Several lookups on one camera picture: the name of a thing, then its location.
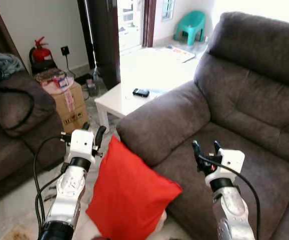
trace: table leg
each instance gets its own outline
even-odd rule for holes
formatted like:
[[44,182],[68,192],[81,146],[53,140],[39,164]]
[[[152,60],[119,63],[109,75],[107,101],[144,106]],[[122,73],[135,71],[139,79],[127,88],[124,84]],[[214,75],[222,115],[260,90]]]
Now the table leg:
[[98,111],[99,121],[100,125],[105,126],[106,130],[105,133],[107,134],[110,130],[109,128],[109,121],[108,121],[108,113],[106,110],[104,110],[101,106],[96,104],[96,109]]

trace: window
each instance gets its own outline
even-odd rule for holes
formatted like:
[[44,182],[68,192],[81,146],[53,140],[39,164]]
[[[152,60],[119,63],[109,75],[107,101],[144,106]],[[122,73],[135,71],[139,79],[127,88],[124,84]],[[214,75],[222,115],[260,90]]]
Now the window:
[[162,20],[169,20],[173,17],[175,0],[163,0]]

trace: sofa backrest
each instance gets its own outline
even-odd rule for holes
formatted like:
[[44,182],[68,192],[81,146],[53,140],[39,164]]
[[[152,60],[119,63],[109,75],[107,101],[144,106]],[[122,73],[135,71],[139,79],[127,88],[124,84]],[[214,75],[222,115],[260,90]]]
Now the sofa backrest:
[[194,81],[211,120],[289,160],[289,24],[224,13]]

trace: red pillow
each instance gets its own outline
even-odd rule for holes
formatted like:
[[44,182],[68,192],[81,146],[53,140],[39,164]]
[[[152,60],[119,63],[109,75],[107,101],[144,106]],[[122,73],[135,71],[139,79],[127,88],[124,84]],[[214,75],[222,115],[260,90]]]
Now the red pillow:
[[86,213],[105,238],[145,240],[181,192],[113,136]]

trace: fire extinguisher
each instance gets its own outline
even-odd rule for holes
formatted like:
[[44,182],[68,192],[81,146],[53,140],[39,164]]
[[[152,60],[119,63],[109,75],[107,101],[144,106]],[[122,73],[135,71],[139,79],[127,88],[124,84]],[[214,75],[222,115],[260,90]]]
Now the fire extinguisher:
[[31,48],[29,52],[29,60],[33,74],[57,67],[51,51],[48,48],[43,47],[44,45],[47,45],[47,43],[41,42],[44,38],[45,37],[43,36],[38,40],[34,40],[35,47]]

